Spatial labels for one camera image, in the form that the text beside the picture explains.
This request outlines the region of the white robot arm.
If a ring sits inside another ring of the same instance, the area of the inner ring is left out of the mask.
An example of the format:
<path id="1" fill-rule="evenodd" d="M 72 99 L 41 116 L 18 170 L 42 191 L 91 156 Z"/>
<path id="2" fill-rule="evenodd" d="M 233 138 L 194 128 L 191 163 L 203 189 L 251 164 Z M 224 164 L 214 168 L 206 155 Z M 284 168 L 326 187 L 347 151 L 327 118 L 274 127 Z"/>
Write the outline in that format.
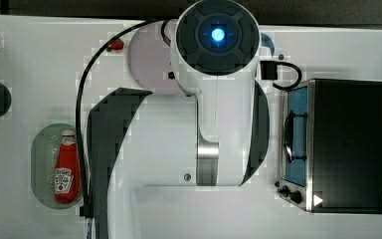
<path id="1" fill-rule="evenodd" d="M 264 161 L 269 108 L 261 33 L 233 0 L 200 0 L 173 25 L 174 93 L 118 88 L 89 113 L 95 239 L 140 239 L 145 187 L 241 186 Z"/>

